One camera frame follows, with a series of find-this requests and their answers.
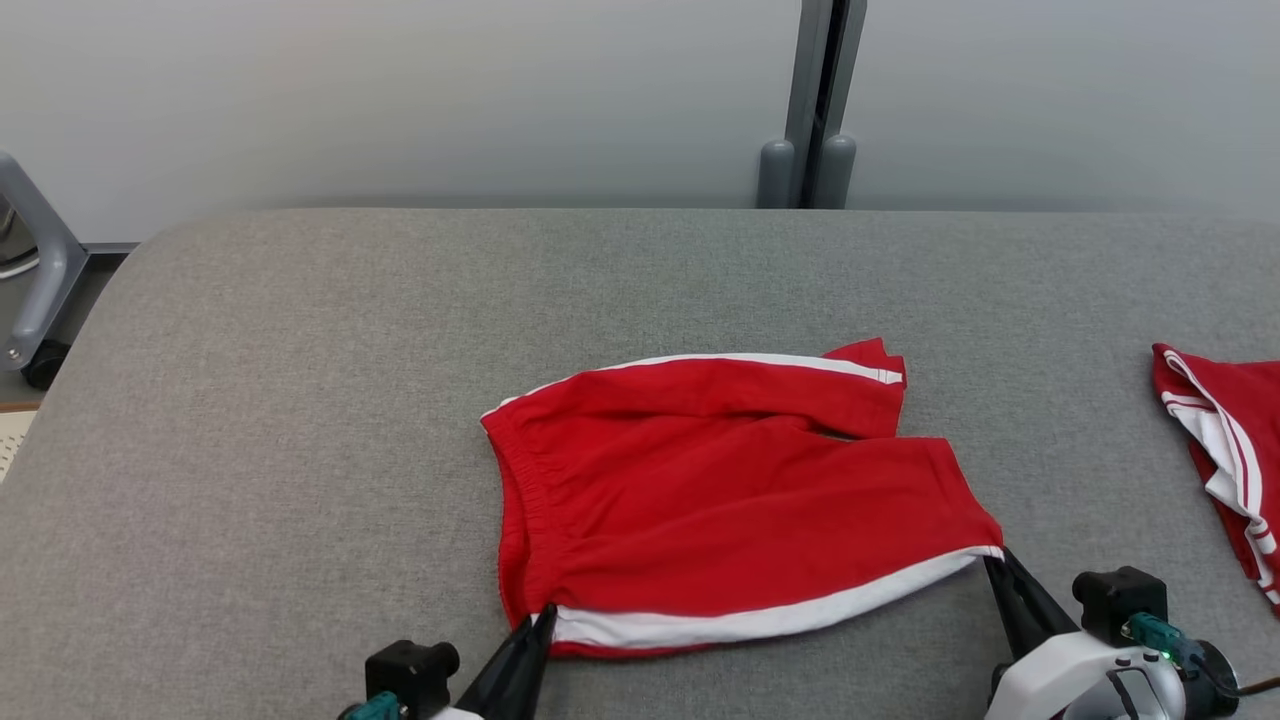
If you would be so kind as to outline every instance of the white wall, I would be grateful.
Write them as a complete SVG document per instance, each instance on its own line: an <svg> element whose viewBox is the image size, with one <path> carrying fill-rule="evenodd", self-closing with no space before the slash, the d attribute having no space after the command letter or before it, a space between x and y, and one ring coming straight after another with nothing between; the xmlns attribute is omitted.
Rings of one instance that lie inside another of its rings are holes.
<svg viewBox="0 0 1280 720"><path fill-rule="evenodd" d="M0 149L82 242L311 202L749 206L800 0L6 0Z"/></svg>
<svg viewBox="0 0 1280 720"><path fill-rule="evenodd" d="M1280 3L870 0L850 208L1280 220Z"/></svg>

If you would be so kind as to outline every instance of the red garment with white trim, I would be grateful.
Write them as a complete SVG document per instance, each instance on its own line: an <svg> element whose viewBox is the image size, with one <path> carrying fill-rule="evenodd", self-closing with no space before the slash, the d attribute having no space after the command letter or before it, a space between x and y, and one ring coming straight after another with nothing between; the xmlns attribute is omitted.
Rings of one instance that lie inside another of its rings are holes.
<svg viewBox="0 0 1280 720"><path fill-rule="evenodd" d="M951 446L893 437L905 387L874 340L655 357L507 400L483 423L512 625L554 602L558 655L671 652L823 628L1000 556Z"/></svg>
<svg viewBox="0 0 1280 720"><path fill-rule="evenodd" d="M1160 401L1194 438L1192 461L1213 498L1244 574L1280 615L1280 361L1215 363L1164 343L1155 352Z"/></svg>

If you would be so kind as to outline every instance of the white stripe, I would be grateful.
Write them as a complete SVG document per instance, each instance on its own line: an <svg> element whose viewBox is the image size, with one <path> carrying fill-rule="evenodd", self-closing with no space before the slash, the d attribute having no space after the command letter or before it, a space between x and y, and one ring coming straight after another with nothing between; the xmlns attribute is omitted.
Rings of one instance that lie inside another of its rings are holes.
<svg viewBox="0 0 1280 720"><path fill-rule="evenodd" d="M1275 574L1271 573L1271 565L1267 565L1266 559L1262 557L1262 548L1260 548L1257 542L1254 542L1253 536L1244 536L1244 539L1248 542L1249 550L1253 551L1254 565L1258 566L1258 587L1260 588L1271 587L1271 584L1275 583L1276 578Z"/></svg>
<svg viewBox="0 0 1280 720"><path fill-rule="evenodd" d="M1262 518L1262 468L1258 466L1258 456L1253 451L1253 441L1249 439L1249 434L1244 432L1244 428L1235 421L1235 418L1233 418L1217 400L1213 400L1213 396L1204 389L1204 386L1202 386L1199 380L1196 379L1196 374L1192 373L1192 369L1187 366L1187 363L1184 363L1176 352L1166 350L1165 363L1190 380L1192 384L1196 386L1196 389L1201 391L1201 393L1213 404L1213 407L1217 409L1217 413L1221 415L1225 425L1224 430L1226 430L1226 437L1233 438L1234 436L1235 439L1235 442L1231 443L1231 451L1236 460L1236 468L1243 468L1244 470L1242 473L1244 475L1244 492L1240 497L1240 506L1249 518ZM1242 478L1235 478L1235 480L1239 483Z"/></svg>
<svg viewBox="0 0 1280 720"><path fill-rule="evenodd" d="M595 370L586 370L586 372L599 373L603 370L621 370L623 368L639 368L641 365L664 365L667 363L680 363L682 360L737 360L741 363L759 363L762 365L782 365L788 368L810 368L814 370L827 370L829 373L841 373L845 375L856 375L859 378L867 378L887 386L902 382L902 373L899 373L896 370L886 370L883 368L869 368L867 365L859 365L858 363L851 363L849 360L833 360L831 357L809 357L806 355L773 355L768 352L726 352L719 355L667 355L664 357L646 357L644 360L635 360L631 363L623 363L621 365L609 365L608 368L598 368ZM529 397L535 392L544 391L552 386L559 384L575 377L577 375L570 375L568 378L563 378L553 383L547 383L544 386L535 387L534 389L526 392L525 395L508 397L507 400L499 402L498 407L502 407L508 402L520 400L521 397ZM498 407L494 407L489 413L485 413L485 415L489 415L494 410L498 410Z"/></svg>
<svg viewBox="0 0 1280 720"><path fill-rule="evenodd" d="M1164 402L1165 405L1169 405L1170 402L1178 402L1180 405L1192 405L1194 407L1206 407L1206 409L1213 407L1213 405L1210 401L1204 400L1203 397L1192 395L1174 395L1171 392L1160 393L1160 401Z"/></svg>
<svg viewBox="0 0 1280 720"><path fill-rule="evenodd" d="M1267 533L1256 541L1258 543L1258 552L1262 555L1271 555L1276 551L1276 537Z"/></svg>
<svg viewBox="0 0 1280 720"><path fill-rule="evenodd" d="M652 650L804 633L835 625L893 602L961 570L984 555L1004 557L1004 552L996 546L966 547L826 597L718 618L685 618L655 612L593 612L559 607L553 638L556 642L596 647Z"/></svg>

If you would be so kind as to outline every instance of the gray chair leg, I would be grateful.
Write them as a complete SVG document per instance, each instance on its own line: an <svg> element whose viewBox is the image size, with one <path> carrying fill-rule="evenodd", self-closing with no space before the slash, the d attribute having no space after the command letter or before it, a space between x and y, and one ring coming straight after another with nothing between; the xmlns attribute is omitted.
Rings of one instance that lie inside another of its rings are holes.
<svg viewBox="0 0 1280 720"><path fill-rule="evenodd" d="M87 254L18 161L5 152L0 152L0 196L22 218L40 252L36 279L0 352L0 369L19 370L31 363L58 318L84 269Z"/></svg>

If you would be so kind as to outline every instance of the cable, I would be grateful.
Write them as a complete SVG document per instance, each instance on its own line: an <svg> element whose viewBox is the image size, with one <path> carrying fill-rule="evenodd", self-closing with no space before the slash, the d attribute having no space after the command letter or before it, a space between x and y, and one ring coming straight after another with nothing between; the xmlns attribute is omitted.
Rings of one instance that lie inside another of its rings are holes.
<svg viewBox="0 0 1280 720"><path fill-rule="evenodd" d="M1225 694L1226 697L1249 697L1258 693L1265 693L1267 691L1280 689L1280 675L1276 675L1275 678L1267 680L1262 680L1261 683L1244 685L1243 688L1233 688L1226 683L1224 683L1222 680L1220 680L1217 675L1215 675L1213 671L1208 669L1208 666L1204 664L1203 657L1198 655L1193 656L1192 664L1198 666L1201 671L1204 673L1204 676L1208 678L1208 682L1213 683L1213 687L1217 688L1217 692Z"/></svg>

